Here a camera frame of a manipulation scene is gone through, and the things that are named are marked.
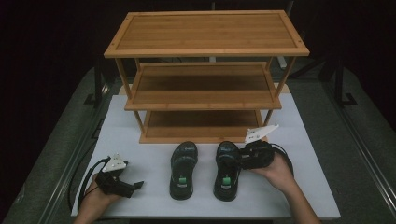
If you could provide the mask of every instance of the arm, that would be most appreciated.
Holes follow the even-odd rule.
[[[88,224],[93,223],[98,219],[106,209],[121,196],[111,194],[104,194],[95,182],[96,175],[92,177],[92,182],[85,191],[84,200],[82,200],[78,214],[74,224]]]
[[[282,156],[276,153],[271,165],[251,171],[264,176],[275,188],[283,192],[295,223],[320,223]]]

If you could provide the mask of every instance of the person's left hand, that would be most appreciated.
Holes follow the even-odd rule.
[[[97,174],[92,176],[92,182],[85,190],[85,197],[74,221],[75,224],[93,223],[112,203],[121,198],[121,196],[115,194],[104,194],[96,184],[96,176]]]

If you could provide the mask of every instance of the black shoe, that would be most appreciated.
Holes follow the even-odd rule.
[[[228,141],[220,143],[216,154],[218,175],[213,193],[221,201],[230,202],[236,197],[238,176],[241,171],[238,165],[239,159],[239,148],[234,143]]]
[[[192,171],[198,162],[198,149],[193,142],[184,142],[174,151],[171,159],[172,176],[169,191],[176,200],[192,195]]]

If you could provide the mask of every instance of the wooden panel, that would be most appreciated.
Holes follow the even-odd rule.
[[[255,111],[151,111],[145,119],[141,143],[244,142],[250,128],[257,128]]]
[[[126,110],[280,109],[265,63],[142,64]]]
[[[106,57],[308,55],[284,11],[129,13]]]

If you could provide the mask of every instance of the bottom shelf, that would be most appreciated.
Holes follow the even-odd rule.
[[[243,143],[261,126],[259,110],[148,111],[140,143]]]

